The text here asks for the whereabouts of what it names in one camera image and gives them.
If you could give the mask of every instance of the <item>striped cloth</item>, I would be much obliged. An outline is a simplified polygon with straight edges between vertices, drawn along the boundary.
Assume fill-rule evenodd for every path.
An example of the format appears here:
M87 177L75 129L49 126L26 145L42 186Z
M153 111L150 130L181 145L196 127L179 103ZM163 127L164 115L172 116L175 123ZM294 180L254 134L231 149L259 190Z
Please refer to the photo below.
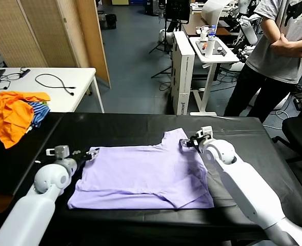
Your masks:
M31 125L33 127L38 127L39 128L42 121L43 121L43 119L48 114L50 109L48 108L47 105L41 104L41 103L36 102L36 101L28 102L28 104L33 107L33 111L34 111Z

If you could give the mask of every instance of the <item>person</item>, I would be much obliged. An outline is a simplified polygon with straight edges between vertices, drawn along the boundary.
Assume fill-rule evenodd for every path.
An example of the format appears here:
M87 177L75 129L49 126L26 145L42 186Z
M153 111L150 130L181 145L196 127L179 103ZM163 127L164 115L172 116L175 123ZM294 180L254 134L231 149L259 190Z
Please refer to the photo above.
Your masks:
M248 116L264 122L302 77L302 0L261 0L264 35L244 65L224 116L239 116L261 91Z

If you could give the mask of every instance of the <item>power strip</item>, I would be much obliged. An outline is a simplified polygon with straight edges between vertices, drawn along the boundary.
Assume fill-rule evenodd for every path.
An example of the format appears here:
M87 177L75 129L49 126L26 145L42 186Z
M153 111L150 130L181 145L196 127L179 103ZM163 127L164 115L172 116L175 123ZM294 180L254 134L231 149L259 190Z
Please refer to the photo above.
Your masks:
M295 108L296 108L297 111L301 111L302 110L302 99L295 98L293 100L293 103L294 103L294 106L295 106Z

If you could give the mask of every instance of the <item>gray t-shirt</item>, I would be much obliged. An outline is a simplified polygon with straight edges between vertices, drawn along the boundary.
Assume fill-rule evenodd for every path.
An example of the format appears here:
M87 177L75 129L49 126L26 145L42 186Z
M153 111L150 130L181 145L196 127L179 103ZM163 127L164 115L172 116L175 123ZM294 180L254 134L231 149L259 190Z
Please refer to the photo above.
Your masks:
M302 40L302 0L261 0L255 12L276 21L288 41ZM291 84L297 84L302 77L302 58L274 54L265 36L246 64L266 77Z

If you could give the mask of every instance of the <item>crossed arms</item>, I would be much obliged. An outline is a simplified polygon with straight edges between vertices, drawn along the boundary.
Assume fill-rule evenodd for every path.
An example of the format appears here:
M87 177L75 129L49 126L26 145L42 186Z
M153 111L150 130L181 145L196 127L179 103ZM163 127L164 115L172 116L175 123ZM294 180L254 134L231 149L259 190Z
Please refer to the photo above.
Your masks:
M276 22L264 17L261 28L271 43L271 48L277 55L302 58L302 40L290 42L280 32Z

